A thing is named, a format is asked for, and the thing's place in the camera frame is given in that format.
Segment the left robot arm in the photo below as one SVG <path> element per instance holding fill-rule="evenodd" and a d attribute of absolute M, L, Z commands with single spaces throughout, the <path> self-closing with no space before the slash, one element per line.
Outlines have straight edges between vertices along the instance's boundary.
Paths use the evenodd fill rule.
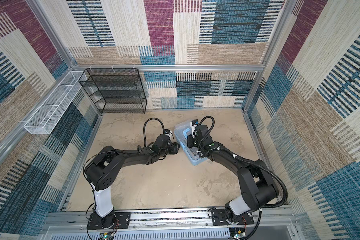
<path fill-rule="evenodd" d="M 146 127 L 151 121 L 157 121 L 161 133 L 150 144 L 147 142 Z M 137 165 L 148 166 L 164 160 L 168 155 L 176 155 L 180 145 L 175 142 L 172 132 L 165 128 L 158 118 L 149 118 L 143 125 L 144 145 L 135 150 L 120 150 L 112 146 L 104 147 L 91 157 L 83 166 L 83 176 L 91 187 L 94 196 L 93 210 L 88 216 L 87 230 L 116 230 L 118 226 L 128 227 L 129 214 L 120 217 L 115 212 L 112 190 L 119 173 L 126 173 L 125 168 L 136 168 Z"/>

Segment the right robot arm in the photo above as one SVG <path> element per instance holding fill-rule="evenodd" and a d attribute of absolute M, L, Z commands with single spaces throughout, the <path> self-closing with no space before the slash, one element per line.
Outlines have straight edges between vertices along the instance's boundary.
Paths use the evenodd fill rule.
<path fill-rule="evenodd" d="M 225 205 L 228 222 L 235 224 L 245 213 L 284 205 L 289 193 L 282 179 L 270 171 L 262 160 L 243 158 L 214 141 L 210 135 L 214 126 L 215 119 L 211 116 L 206 116 L 201 121 L 192 120 L 187 147 L 195 148 L 199 158 L 208 158 L 238 177 L 240 195 Z"/>

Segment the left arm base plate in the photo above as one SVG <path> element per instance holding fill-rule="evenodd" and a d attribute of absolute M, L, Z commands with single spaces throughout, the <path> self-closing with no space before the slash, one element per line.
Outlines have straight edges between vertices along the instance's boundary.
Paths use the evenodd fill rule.
<path fill-rule="evenodd" d="M 96 212 L 91 213 L 87 230 L 116 230 L 127 229 L 130 224 L 131 212 L 111 212 L 100 217 Z"/>

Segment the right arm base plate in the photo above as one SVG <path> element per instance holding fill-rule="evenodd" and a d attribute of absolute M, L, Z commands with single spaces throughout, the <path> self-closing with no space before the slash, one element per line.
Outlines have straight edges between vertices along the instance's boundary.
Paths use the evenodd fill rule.
<path fill-rule="evenodd" d="M 237 216 L 230 210 L 210 208 L 207 210 L 207 215 L 212 219 L 214 226 L 254 224 L 253 217 L 248 213 Z"/>

